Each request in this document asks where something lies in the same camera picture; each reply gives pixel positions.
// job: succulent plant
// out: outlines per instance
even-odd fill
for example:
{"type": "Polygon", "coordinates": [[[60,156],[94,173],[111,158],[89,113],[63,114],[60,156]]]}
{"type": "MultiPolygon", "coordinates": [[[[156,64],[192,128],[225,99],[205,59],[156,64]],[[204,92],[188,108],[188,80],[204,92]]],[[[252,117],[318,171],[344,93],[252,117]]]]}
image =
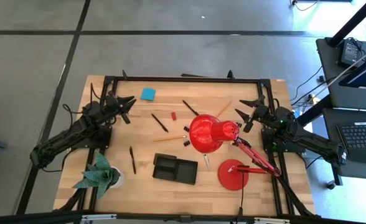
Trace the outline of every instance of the succulent plant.
{"type": "Polygon", "coordinates": [[[101,198],[108,188],[117,183],[120,173],[110,166],[105,156],[96,152],[96,164],[88,164],[89,171],[82,172],[83,180],[76,183],[73,188],[86,189],[89,187],[98,187],[97,198],[101,198]]]}

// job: black plastic tray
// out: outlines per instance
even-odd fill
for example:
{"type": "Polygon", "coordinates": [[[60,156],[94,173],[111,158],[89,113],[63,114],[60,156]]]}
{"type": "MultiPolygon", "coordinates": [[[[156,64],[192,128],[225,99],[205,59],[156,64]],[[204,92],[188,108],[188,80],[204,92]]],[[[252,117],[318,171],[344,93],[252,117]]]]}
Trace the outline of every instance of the black plastic tray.
{"type": "Polygon", "coordinates": [[[176,156],[156,154],[152,177],[184,184],[195,184],[198,162],[178,159],[176,156]]]}

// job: potted plant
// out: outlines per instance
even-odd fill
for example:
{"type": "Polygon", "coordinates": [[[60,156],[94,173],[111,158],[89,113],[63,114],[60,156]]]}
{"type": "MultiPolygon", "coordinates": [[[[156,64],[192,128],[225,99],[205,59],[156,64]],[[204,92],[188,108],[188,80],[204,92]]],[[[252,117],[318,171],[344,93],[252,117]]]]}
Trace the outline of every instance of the potted plant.
{"type": "Polygon", "coordinates": [[[76,189],[98,187],[97,198],[101,198],[109,188],[118,188],[124,182],[121,171],[110,166],[106,157],[96,152],[96,164],[88,164],[89,171],[82,172],[84,178],[73,186],[76,189]]]}

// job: floor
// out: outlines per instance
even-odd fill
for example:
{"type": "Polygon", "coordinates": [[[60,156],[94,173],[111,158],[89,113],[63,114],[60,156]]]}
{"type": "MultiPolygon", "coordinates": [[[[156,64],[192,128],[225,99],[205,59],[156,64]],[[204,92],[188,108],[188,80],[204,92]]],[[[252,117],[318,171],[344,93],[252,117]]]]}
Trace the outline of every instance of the floor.
{"type": "MultiPolygon", "coordinates": [[[[63,70],[66,74],[65,69],[69,69],[60,103],[67,103],[73,110],[78,109],[87,75],[121,75],[122,69],[130,76],[172,77],[181,73],[225,77],[232,69],[236,77],[285,79],[293,97],[295,88],[321,66],[315,40],[333,35],[363,4],[320,2],[302,12],[292,8],[289,0],[92,1],[83,30],[292,32],[246,36],[81,35],[76,51],[70,51],[74,54],[69,64],[73,35],[46,35],[40,31],[75,30],[84,3],[0,0],[0,30],[36,30],[42,34],[0,33],[0,140],[9,145],[0,149],[0,215],[15,212],[29,167],[29,153],[39,138],[63,70]],[[299,35],[295,31],[307,33],[299,35]]],[[[310,4],[300,1],[299,7],[310,4]]],[[[366,39],[366,24],[356,27],[350,36],[366,39]]],[[[298,95],[316,85],[314,78],[299,89],[298,95]]],[[[68,114],[59,106],[50,135],[65,129],[68,123],[68,114]]],[[[58,156],[49,169],[60,168],[60,163],[58,156]]],[[[326,190],[324,184],[332,174],[329,164],[322,160],[309,168],[308,177],[317,214],[366,222],[365,179],[343,178],[344,186],[326,190]]],[[[28,213],[51,211],[59,178],[60,173],[39,173],[28,213]]]]}

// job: black keyboard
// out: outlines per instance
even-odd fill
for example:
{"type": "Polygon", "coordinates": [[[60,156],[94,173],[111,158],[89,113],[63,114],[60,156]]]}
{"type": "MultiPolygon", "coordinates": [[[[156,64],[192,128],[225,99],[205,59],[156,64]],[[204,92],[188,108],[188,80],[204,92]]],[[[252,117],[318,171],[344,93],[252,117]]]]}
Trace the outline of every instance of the black keyboard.
{"type": "Polygon", "coordinates": [[[349,159],[366,162],[366,122],[338,124],[337,127],[349,159]]]}

